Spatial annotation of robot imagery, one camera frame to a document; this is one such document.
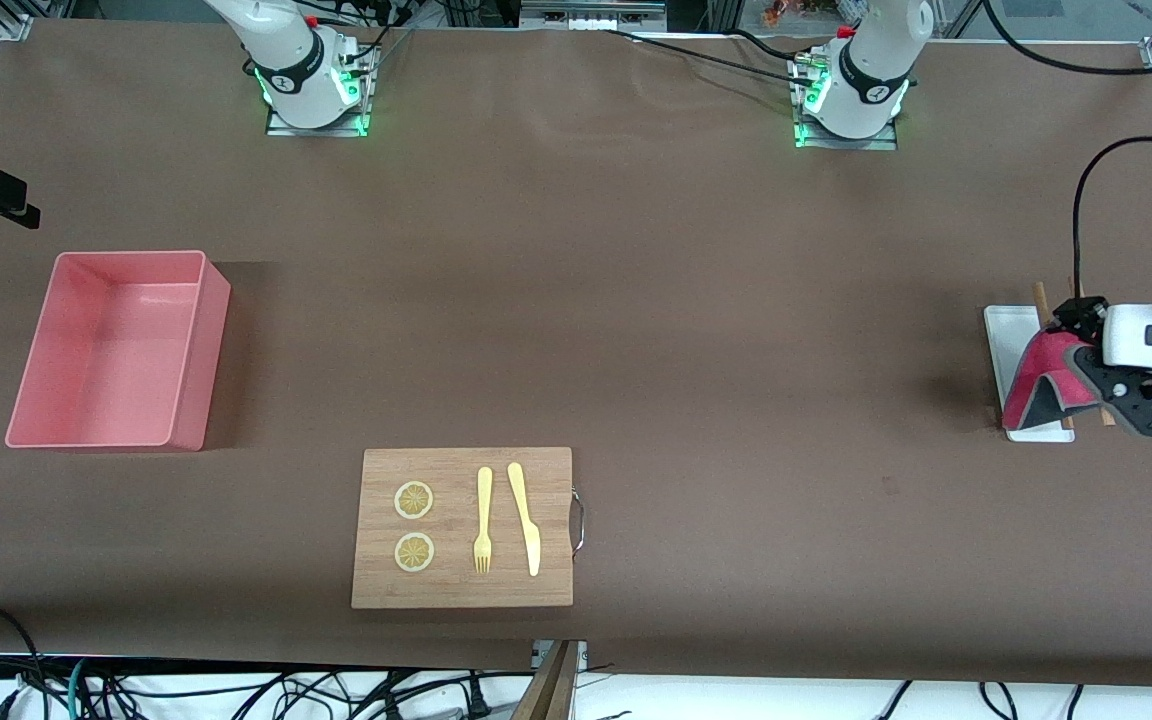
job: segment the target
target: brown tabletop surface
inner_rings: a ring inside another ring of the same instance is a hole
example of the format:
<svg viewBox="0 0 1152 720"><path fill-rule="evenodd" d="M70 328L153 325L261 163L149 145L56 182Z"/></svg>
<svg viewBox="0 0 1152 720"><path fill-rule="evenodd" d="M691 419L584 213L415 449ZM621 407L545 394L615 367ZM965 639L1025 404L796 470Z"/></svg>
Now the brown tabletop surface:
<svg viewBox="0 0 1152 720"><path fill-rule="evenodd" d="M847 154L774 81L604 33L417 32L364 141L266 138L242 60L0 45L44 223L0 219L0 606L41 650L1152 683L1152 441L1006 442L980 319L1064 296L1075 181L1152 132L1152 77L933 44L900 151ZM1152 302L1152 147L1084 218L1087 289ZM6 448L55 255L181 247L233 282L206 450ZM364 448L465 446L573 447L575 606L349 609Z"/></svg>

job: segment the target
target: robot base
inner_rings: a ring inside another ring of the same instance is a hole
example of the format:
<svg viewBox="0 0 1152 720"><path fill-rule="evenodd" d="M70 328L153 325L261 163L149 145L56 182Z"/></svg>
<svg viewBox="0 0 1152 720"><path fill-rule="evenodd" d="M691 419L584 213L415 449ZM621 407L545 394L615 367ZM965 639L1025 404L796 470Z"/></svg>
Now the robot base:
<svg viewBox="0 0 1152 720"><path fill-rule="evenodd" d="M788 60L790 77L810 77L808 67L801 67L794 60ZM873 137L852 141L850 137L836 136L820 124L820 120L804 109L810 88L790 85L790 105L794 106L794 146L826 147L828 150L896 150L896 123L887 120L887 124Z"/></svg>
<svg viewBox="0 0 1152 720"><path fill-rule="evenodd" d="M1011 392L1020 356L1024 354L1030 338L1039 331L1038 310L1033 305L986 306L984 331L990 339L998 407L1002 407ZM1074 442L1074 430L1061 427L1060 420L1055 420L1036 429L1007 430L1007 439L1011 442Z"/></svg>
<svg viewBox="0 0 1152 720"><path fill-rule="evenodd" d="M376 66L380 59L379 47L372 47L356 60L356 70L362 70L357 79L348 81L349 88L357 88L361 100L344 111L335 122L320 128L298 128L287 124L273 108L265 118L265 135L274 137L367 137L371 127L371 100L376 97Z"/></svg>

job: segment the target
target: white tray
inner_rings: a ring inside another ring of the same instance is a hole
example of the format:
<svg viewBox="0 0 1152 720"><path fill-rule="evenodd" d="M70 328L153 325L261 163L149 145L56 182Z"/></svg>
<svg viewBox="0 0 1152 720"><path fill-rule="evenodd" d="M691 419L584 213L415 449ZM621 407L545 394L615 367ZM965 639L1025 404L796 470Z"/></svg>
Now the white tray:
<svg viewBox="0 0 1152 720"><path fill-rule="evenodd" d="M1038 310L1033 305L991 305L984 309L984 328L990 336L993 381L998 387L998 407L1007 404L1007 392L1016 377L1020 356L1030 338L1039 329ZM1033 429L1006 430L1011 442L1074 442L1074 430L1061 427L1060 420Z"/></svg>

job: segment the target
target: lemon slice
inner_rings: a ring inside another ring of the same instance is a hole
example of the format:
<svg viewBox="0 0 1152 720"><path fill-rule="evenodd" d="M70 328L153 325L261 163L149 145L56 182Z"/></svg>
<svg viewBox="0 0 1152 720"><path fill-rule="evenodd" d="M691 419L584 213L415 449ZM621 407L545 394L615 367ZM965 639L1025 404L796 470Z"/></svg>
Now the lemon slice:
<svg viewBox="0 0 1152 720"><path fill-rule="evenodd" d="M420 573L434 561L434 541L425 533L407 533L397 538L394 562L408 573Z"/></svg>
<svg viewBox="0 0 1152 720"><path fill-rule="evenodd" d="M394 510L403 518L424 518L430 507L434 506L434 491L431 491L425 483L412 480L403 483L403 487L394 493Z"/></svg>

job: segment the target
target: pink plastic bin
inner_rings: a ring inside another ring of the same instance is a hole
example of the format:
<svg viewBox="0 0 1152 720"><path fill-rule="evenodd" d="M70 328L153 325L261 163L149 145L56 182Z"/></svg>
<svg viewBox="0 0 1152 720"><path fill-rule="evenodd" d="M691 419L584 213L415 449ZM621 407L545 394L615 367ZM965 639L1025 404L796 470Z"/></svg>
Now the pink plastic bin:
<svg viewBox="0 0 1152 720"><path fill-rule="evenodd" d="M61 252L8 447L199 450L228 305L197 250Z"/></svg>

